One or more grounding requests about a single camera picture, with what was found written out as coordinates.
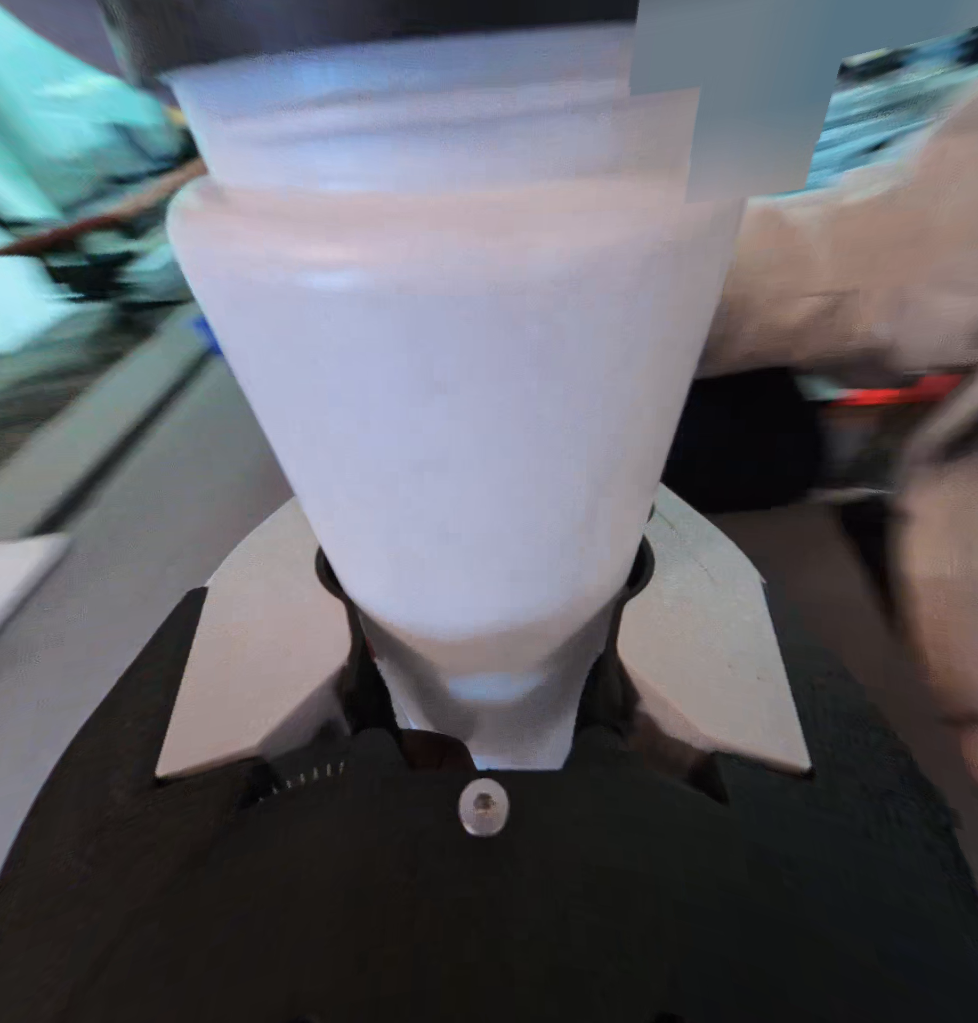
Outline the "white plastic bottle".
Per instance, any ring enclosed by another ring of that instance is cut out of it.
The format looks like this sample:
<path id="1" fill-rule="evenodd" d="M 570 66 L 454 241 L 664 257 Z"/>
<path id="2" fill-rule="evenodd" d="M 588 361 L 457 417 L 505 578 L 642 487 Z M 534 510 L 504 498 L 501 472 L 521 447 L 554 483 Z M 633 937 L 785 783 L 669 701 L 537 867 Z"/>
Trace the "white plastic bottle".
<path id="1" fill-rule="evenodd" d="M 630 23 L 166 75 L 183 274 L 405 723 L 567 757 L 731 261 Z"/>

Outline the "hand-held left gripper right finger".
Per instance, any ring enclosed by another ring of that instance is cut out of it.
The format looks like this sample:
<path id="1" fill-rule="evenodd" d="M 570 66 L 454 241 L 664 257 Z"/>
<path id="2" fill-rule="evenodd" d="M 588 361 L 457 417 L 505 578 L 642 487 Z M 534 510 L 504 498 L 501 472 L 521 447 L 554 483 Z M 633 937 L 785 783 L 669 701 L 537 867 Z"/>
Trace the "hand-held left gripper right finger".
<path id="1" fill-rule="evenodd" d="M 617 640 L 644 711 L 698 750 L 808 774 L 812 761 L 759 571 L 665 486 L 644 541 L 651 575 L 627 601 Z"/>

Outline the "wooden desk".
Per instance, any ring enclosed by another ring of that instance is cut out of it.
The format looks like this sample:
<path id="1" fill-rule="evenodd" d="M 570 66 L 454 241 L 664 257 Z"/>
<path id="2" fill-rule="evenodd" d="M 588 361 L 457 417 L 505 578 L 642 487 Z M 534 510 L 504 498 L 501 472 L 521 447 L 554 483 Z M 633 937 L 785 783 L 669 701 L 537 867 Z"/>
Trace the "wooden desk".
<path id="1" fill-rule="evenodd" d="M 0 246 L 0 257 L 39 257 L 89 234 L 124 227 L 162 209 L 183 187 L 205 175 L 206 171 L 205 161 L 201 157 L 187 160 L 182 166 L 161 175 L 146 189 L 120 201 L 105 211 Z"/>

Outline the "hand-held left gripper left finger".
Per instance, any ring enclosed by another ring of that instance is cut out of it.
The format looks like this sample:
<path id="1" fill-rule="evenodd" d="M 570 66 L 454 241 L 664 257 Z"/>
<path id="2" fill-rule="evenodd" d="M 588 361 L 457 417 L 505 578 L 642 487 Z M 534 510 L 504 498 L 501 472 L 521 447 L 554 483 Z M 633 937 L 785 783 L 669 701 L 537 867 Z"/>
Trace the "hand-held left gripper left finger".
<path id="1" fill-rule="evenodd" d="M 303 747 L 343 722 L 338 680 L 352 651 L 343 601 L 321 581 L 319 543 L 291 499 L 206 584 L 155 776 L 201 774 Z"/>

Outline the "black bottle lid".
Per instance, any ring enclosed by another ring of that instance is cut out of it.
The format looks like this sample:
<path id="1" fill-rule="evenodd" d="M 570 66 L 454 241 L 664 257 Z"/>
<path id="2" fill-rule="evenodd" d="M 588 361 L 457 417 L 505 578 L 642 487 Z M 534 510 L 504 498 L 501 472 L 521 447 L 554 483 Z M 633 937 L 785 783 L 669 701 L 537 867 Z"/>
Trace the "black bottle lid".
<path id="1" fill-rule="evenodd" d="M 637 1 L 100 1 L 131 75 L 409 39 L 624 25 Z"/>

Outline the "person's right forearm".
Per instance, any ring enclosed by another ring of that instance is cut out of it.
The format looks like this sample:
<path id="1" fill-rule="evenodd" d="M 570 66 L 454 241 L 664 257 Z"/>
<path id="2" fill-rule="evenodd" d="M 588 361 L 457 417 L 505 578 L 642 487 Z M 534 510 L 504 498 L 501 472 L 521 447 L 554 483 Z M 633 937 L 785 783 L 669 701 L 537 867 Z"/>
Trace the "person's right forearm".
<path id="1" fill-rule="evenodd" d="M 697 376 L 978 365 L 978 81 L 895 160 L 751 201 Z"/>

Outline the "wooden instruction board stand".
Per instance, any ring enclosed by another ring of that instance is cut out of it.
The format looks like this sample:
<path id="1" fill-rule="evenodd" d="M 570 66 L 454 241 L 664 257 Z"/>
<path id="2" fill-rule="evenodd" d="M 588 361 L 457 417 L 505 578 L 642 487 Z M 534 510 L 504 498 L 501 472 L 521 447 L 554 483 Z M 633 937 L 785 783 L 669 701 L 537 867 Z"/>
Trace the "wooden instruction board stand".
<path id="1" fill-rule="evenodd" d="M 64 534 L 0 541 L 0 631 L 66 554 Z"/>

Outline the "person's left hand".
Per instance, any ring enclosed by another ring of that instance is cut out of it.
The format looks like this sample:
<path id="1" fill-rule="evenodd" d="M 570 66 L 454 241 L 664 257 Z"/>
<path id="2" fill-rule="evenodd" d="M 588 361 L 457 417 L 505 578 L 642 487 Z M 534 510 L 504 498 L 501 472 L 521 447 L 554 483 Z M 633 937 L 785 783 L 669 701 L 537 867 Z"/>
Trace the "person's left hand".
<path id="1" fill-rule="evenodd" d="M 454 736 L 403 729 L 398 737 L 402 756 L 413 770 L 474 773 L 466 745 Z"/>

